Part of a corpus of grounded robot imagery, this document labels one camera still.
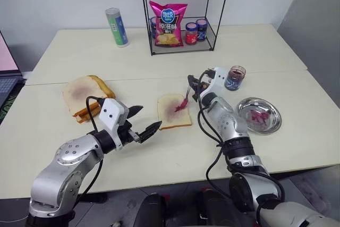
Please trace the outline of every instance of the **potato chip bag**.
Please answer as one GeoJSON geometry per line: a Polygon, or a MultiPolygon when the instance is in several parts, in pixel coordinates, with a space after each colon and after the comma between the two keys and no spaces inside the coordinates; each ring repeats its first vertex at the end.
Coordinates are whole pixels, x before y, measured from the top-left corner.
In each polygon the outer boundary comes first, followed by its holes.
{"type": "Polygon", "coordinates": [[[181,47],[181,21],[187,4],[167,4],[161,6],[153,1],[149,2],[156,15],[156,40],[160,46],[181,47]]]}

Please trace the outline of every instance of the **laptop keyboard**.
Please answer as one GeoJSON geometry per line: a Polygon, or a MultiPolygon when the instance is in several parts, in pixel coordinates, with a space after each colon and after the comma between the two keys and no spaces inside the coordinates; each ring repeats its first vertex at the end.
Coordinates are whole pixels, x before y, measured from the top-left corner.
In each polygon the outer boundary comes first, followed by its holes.
{"type": "Polygon", "coordinates": [[[15,82],[16,78],[0,79],[0,93],[8,93],[15,82]]]}

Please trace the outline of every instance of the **cylindrical canister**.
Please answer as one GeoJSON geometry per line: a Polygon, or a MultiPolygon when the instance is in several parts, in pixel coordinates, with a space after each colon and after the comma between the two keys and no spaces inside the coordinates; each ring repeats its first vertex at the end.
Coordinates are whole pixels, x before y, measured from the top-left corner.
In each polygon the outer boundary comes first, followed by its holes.
{"type": "Polygon", "coordinates": [[[109,8],[105,11],[105,13],[117,46],[125,47],[129,45],[129,40],[126,36],[123,20],[119,9],[109,8]]]}

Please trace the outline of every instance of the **desk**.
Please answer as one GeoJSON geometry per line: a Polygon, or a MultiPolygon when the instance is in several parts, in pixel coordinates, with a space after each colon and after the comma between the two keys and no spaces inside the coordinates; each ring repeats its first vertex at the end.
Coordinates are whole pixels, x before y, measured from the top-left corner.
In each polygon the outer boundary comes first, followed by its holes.
{"type": "MultiPolygon", "coordinates": [[[[107,84],[127,106],[144,106],[131,119],[133,129],[142,131],[157,121],[157,98],[166,93],[184,93],[187,80],[162,78],[107,84]]],[[[61,93],[64,85],[25,86],[0,125],[0,198],[30,197],[34,178],[51,162],[59,145],[92,130],[90,123],[78,124],[68,112],[61,93]]],[[[234,107],[247,97],[264,98],[280,111],[283,123],[276,133],[262,136],[250,132],[255,152],[269,172],[340,163],[340,110],[308,71],[249,73],[238,91],[223,89],[222,96],[234,107]]],[[[193,99],[189,111],[191,127],[158,131],[142,145],[131,143],[106,155],[91,191],[205,179],[218,149],[199,130],[198,105],[193,99]]],[[[82,189],[94,172],[84,180],[82,189]]],[[[220,159],[211,178],[228,176],[226,164],[220,159]]]]}
{"type": "Polygon", "coordinates": [[[150,55],[146,29],[128,29],[130,45],[116,47],[109,29],[60,30],[27,81],[69,82],[95,74],[103,80],[200,75],[206,68],[242,65],[247,73],[306,70],[270,24],[223,26],[213,52],[150,55]]]}

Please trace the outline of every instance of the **stainless steel bowl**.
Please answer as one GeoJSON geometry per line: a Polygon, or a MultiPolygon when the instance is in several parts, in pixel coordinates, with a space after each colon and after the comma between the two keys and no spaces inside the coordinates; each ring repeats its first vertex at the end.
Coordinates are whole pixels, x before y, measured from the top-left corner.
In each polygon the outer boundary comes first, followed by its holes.
{"type": "Polygon", "coordinates": [[[271,134],[281,127],[280,112],[264,99],[246,98],[238,104],[237,112],[246,120],[251,131],[271,134]]]}

